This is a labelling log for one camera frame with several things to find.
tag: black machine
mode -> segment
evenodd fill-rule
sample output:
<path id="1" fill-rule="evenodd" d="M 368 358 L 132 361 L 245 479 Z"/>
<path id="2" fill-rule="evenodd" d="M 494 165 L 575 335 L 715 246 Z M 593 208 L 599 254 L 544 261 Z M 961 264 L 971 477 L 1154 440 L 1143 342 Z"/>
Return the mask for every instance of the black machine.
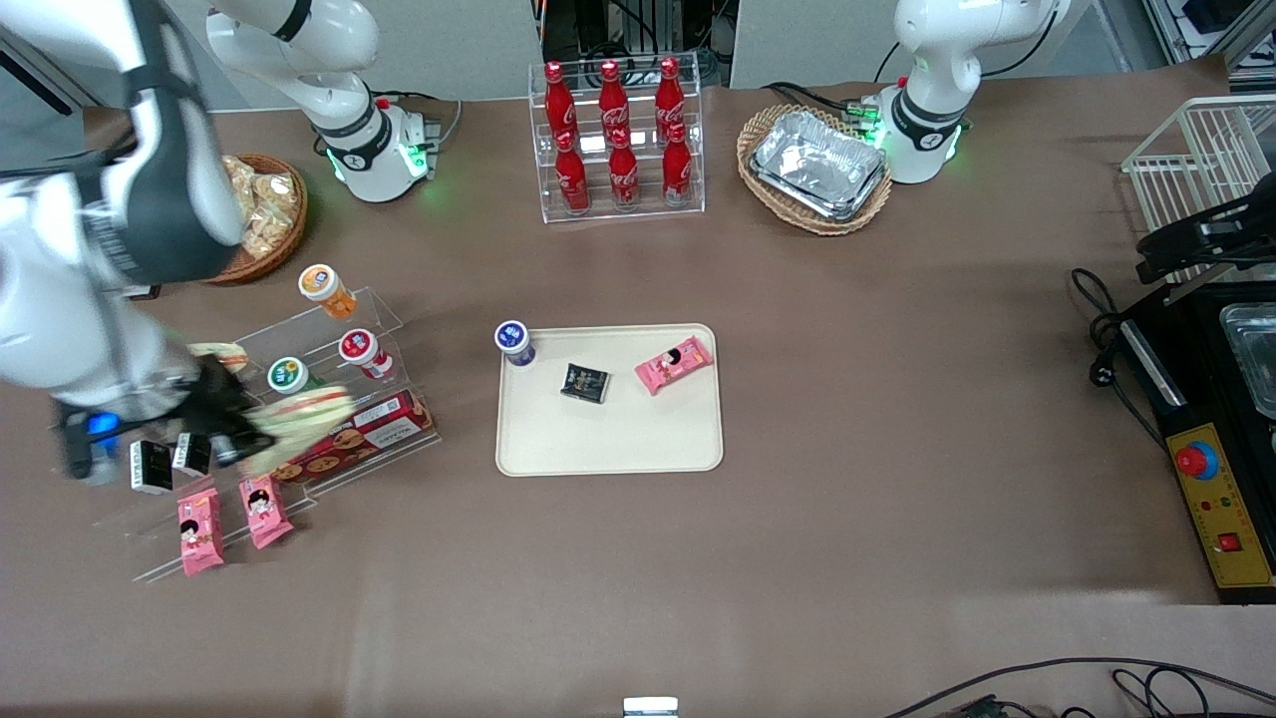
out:
<path id="1" fill-rule="evenodd" d="M 1152 283 L 1198 264 L 1270 263 L 1273 236 L 1276 175 L 1268 175 L 1248 196 L 1146 236 L 1138 274 Z M 1096 337 L 1104 349 L 1091 380 L 1113 384 L 1113 355 L 1128 358 L 1220 601 L 1276 603 L 1276 281 L 1162 284 L 1096 324 L 1091 335 L 1109 329 L 1110 339 Z"/>

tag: red switch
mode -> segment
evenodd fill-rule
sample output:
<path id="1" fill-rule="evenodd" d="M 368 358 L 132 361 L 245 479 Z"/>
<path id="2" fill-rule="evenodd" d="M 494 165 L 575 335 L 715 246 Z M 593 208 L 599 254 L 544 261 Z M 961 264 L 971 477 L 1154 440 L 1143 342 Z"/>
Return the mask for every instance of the red switch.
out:
<path id="1" fill-rule="evenodd" d="M 1174 453 L 1174 465 L 1189 477 L 1210 481 L 1219 474 L 1219 455 L 1203 441 L 1193 441 Z"/>

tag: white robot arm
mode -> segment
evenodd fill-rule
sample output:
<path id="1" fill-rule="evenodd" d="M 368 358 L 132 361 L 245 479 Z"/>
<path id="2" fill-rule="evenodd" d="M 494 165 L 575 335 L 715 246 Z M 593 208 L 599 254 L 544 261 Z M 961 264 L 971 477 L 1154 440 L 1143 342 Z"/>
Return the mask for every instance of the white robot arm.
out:
<path id="1" fill-rule="evenodd" d="M 906 84 L 875 99 L 891 176 L 907 184 L 935 176 L 979 88 L 975 50 L 1018 42 L 1067 14 L 1071 0 L 900 0 L 894 32 L 912 52 Z"/>
<path id="2" fill-rule="evenodd" d="M 195 358 L 119 291 L 216 275 L 242 235 L 181 34 L 157 0 L 0 0 L 0 22 L 64 57 L 115 68 L 137 138 L 0 175 L 0 379 L 48 392 L 69 473 L 88 420 L 180 418 L 223 464 L 273 444 L 212 357 Z"/>
<path id="3" fill-rule="evenodd" d="M 337 177 L 366 201 L 426 176 L 425 121 L 373 101 L 355 74 L 376 61 L 378 28 L 355 0 L 214 0 L 208 41 L 222 64 L 287 94 L 328 144 Z"/>

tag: cookie box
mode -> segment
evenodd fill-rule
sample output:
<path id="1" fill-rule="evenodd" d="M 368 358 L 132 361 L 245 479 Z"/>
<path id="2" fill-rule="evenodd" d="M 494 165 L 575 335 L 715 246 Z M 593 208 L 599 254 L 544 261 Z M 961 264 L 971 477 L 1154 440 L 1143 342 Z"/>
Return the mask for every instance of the cookie box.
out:
<path id="1" fill-rule="evenodd" d="M 324 480 L 422 432 L 434 432 L 434 420 L 425 403 L 403 390 L 360 411 L 271 476 L 291 483 Z"/>

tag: coca-cola bottle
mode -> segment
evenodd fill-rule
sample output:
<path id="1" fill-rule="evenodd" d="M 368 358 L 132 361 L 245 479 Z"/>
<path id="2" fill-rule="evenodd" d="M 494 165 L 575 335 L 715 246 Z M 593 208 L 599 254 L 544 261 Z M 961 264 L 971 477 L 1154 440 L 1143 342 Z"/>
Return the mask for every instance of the coca-cola bottle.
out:
<path id="1" fill-rule="evenodd" d="M 678 84 L 678 57 L 660 61 L 660 87 L 656 89 L 656 143 L 669 142 L 669 128 L 683 124 L 683 85 Z"/>
<path id="2" fill-rule="evenodd" d="M 692 199 L 692 150 L 686 148 L 686 125 L 669 126 L 665 145 L 665 204 L 684 207 Z"/>
<path id="3" fill-rule="evenodd" d="M 574 143 L 579 134 L 575 126 L 575 99 L 563 84 L 563 65 L 556 60 L 545 62 L 545 116 L 550 121 L 554 143 L 558 144 L 563 135 Z"/>
<path id="4" fill-rule="evenodd" d="M 575 153 L 575 143 L 570 135 L 561 134 L 555 142 L 559 156 L 554 161 L 554 170 L 559 175 L 559 189 L 563 191 L 567 213 L 583 214 L 590 210 L 590 186 L 584 181 L 584 162 Z"/>
<path id="5" fill-rule="evenodd" d="M 629 130 L 616 135 L 616 147 L 611 150 L 607 165 L 611 170 L 611 198 L 620 212 L 632 212 L 638 207 L 638 158 L 629 148 Z"/>
<path id="6" fill-rule="evenodd" d="M 616 148 L 621 142 L 629 147 L 629 97 L 620 87 L 620 65 L 615 60 L 602 61 L 598 111 L 602 112 L 602 136 L 607 147 Z"/>

